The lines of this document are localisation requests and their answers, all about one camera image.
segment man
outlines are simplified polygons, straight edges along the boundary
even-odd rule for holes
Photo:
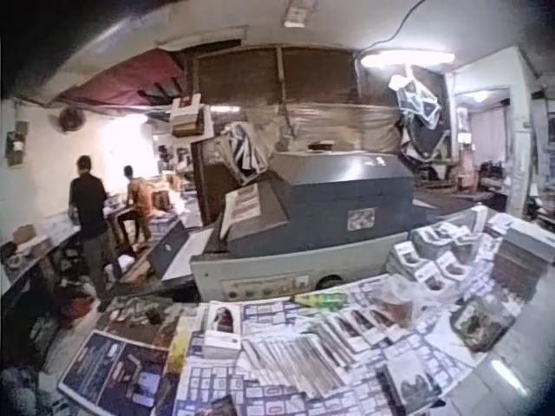
[[[95,286],[96,296],[101,300],[98,310],[103,312],[109,302],[104,301],[106,280],[102,274],[102,258],[105,257],[112,264],[114,276],[118,280],[121,278],[121,267],[102,211],[108,196],[102,181],[90,174],[91,168],[89,156],[81,156],[77,160],[79,178],[73,179],[69,187],[69,211],[72,213],[77,210],[89,277]]]
[[[133,220],[135,222],[135,242],[139,243],[139,235],[142,232],[145,236],[145,241],[151,237],[150,228],[148,223],[152,216],[153,203],[151,199],[151,192],[146,180],[143,178],[134,178],[133,168],[129,165],[123,168],[123,174],[129,180],[127,185],[127,205],[133,202],[133,210],[122,214],[118,217],[118,223],[123,233],[123,237],[129,245],[129,235],[125,229],[125,221]]]

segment electrical cable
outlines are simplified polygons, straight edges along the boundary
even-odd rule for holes
[[[408,18],[410,17],[410,15],[412,15],[416,9],[418,9],[420,6],[422,6],[427,0],[419,0],[419,2],[417,4],[415,4],[413,7],[411,7],[407,14],[405,15],[405,17],[402,18],[401,20],[401,24],[399,25],[399,27],[397,28],[397,30],[395,31],[395,33],[389,37],[388,39],[384,39],[382,41],[377,41],[372,43],[370,46],[368,46],[365,50],[361,51],[360,54],[358,54],[359,56],[362,54],[366,54],[369,50],[371,50],[372,48],[375,48],[377,45],[381,45],[383,43],[388,43],[393,41],[401,32],[403,26],[405,25],[405,23],[407,22]]]

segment person in orange shirt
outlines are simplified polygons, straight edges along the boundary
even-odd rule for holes
[[[134,178],[133,168],[129,165],[123,168],[123,174],[129,180],[127,185],[127,201],[126,205],[133,203],[133,210],[128,214],[121,215],[118,218],[121,231],[129,244],[129,235],[125,229],[125,221],[133,220],[135,222],[135,242],[139,242],[139,235],[142,232],[145,236],[145,241],[151,237],[150,228],[148,223],[153,213],[153,203],[151,199],[151,192],[148,183],[143,178]]]

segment red tarp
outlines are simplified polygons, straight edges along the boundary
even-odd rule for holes
[[[95,105],[148,105],[137,91],[181,73],[181,68],[165,50],[152,49],[102,71],[81,86],[65,91],[62,97]]]

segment wall fan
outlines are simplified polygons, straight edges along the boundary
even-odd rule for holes
[[[85,113],[77,107],[65,107],[58,116],[58,125],[64,133],[76,132],[85,124]]]

